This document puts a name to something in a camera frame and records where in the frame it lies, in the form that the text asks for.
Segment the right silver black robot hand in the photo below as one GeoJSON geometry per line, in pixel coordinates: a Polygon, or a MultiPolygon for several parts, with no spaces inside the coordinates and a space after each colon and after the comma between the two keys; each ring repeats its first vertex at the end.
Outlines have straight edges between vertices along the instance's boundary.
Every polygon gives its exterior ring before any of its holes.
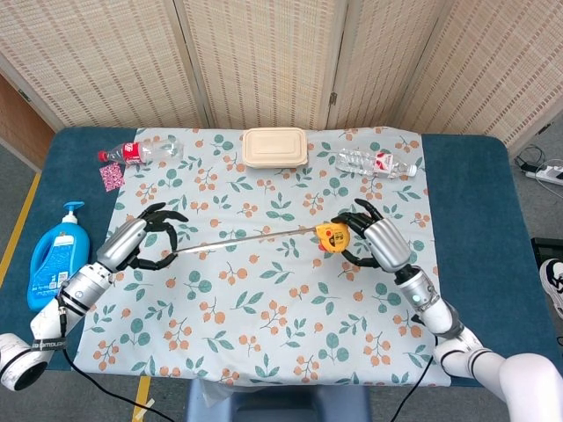
{"type": "Polygon", "coordinates": [[[352,265],[381,268],[386,273],[396,273],[407,266],[411,250],[395,225],[384,218],[368,201],[355,199],[368,214],[344,212],[331,219],[332,223],[344,223],[360,236],[369,247],[370,258],[358,258],[348,250],[341,254],[352,265]]]}

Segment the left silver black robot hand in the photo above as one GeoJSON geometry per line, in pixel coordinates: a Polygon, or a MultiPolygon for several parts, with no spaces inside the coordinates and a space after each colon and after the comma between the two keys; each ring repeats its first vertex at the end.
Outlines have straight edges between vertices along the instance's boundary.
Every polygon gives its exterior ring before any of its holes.
{"type": "Polygon", "coordinates": [[[111,273],[118,273],[127,267],[150,271],[167,267],[178,256],[178,234],[169,220],[188,222],[188,218],[164,207],[164,202],[153,204],[135,219],[122,224],[98,249],[97,262],[111,273]],[[143,239],[148,233],[159,232],[168,235],[172,251],[159,261],[139,258],[143,239]]]}

